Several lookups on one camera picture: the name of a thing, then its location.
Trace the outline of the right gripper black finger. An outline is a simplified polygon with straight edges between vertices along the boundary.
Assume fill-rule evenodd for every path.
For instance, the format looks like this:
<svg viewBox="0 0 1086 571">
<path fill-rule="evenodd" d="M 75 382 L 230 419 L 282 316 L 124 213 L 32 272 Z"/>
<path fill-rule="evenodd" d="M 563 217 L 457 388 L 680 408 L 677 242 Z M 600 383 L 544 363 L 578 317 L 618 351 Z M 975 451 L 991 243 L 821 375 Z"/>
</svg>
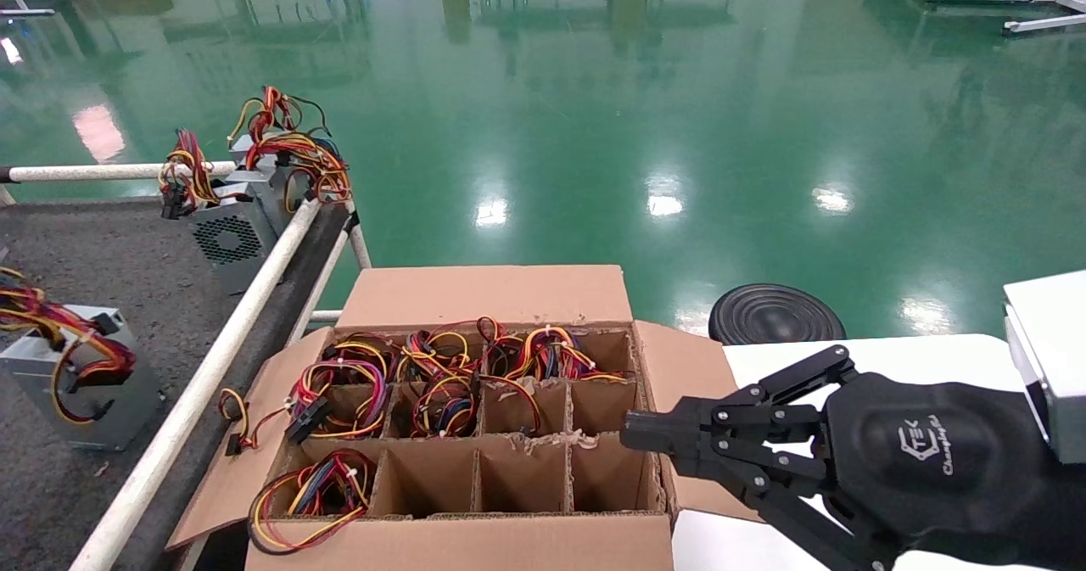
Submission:
<svg viewBox="0 0 1086 571">
<path fill-rule="evenodd" d="M 833 345 L 721 399 L 684 395 L 668 411 L 631 410 L 619 439 L 624 446 L 694 446 L 704 435 L 757 444 L 807 442 L 826 434 L 826 417 L 798 399 L 857 375 L 850 352 Z"/>
<path fill-rule="evenodd" d="M 717 483 L 830 570 L 892 570 L 900 551 L 895 541 L 881 540 L 879 529 L 853 517 L 843 524 L 809 504 L 825 502 L 842 491 L 828 465 L 811 456 L 785 454 L 763 445 L 631 444 L 630 451 L 667 456 L 675 473 Z"/>
</svg>

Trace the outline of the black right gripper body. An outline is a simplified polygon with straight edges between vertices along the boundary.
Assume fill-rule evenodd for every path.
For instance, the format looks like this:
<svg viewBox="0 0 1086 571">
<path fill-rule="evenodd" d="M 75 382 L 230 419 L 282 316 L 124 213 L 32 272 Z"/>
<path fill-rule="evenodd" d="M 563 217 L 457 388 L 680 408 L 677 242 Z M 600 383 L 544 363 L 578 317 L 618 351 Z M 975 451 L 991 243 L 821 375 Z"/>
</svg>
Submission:
<svg viewBox="0 0 1086 571">
<path fill-rule="evenodd" d="M 1023 395 L 864 373 L 823 405 L 828 512 L 900 549 L 1056 551 L 1055 456 Z"/>
</svg>

